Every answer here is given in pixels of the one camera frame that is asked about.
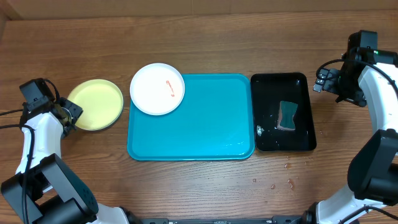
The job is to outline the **green dish sponge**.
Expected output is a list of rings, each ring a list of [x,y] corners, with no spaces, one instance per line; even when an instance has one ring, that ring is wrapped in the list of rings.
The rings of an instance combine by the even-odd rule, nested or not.
[[[297,112],[298,104],[289,102],[289,101],[281,101],[279,104],[279,112],[278,112],[278,120],[277,120],[277,129],[283,131],[294,131],[295,123],[294,117]]]

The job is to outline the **white round plate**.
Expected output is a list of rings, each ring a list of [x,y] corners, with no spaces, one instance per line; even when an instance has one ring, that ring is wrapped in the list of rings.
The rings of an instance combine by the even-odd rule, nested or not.
[[[143,113],[160,116],[172,112],[182,102],[185,82],[174,67],[152,63],[136,72],[129,92],[136,108]]]

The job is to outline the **teal plastic tray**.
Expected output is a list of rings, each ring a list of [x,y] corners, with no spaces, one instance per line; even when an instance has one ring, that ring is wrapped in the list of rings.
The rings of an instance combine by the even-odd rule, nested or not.
[[[223,161],[254,152],[251,85],[242,74],[184,74],[185,95],[152,116],[130,106],[127,152],[138,161]]]

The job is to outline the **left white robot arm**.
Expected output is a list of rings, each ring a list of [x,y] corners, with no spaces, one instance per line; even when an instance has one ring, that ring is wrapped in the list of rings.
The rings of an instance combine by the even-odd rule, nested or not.
[[[24,223],[140,223],[123,207],[98,203],[87,185],[63,162],[60,141],[83,110],[65,98],[34,96],[23,104],[22,161],[1,184],[2,196]]]

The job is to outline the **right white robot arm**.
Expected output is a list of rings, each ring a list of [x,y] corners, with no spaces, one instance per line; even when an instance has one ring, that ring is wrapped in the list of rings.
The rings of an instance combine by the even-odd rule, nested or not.
[[[397,53],[374,44],[349,47],[341,70],[328,70],[325,85],[338,100],[365,101],[373,136],[348,169],[346,185],[315,202],[295,223],[353,223],[370,211],[397,204]]]

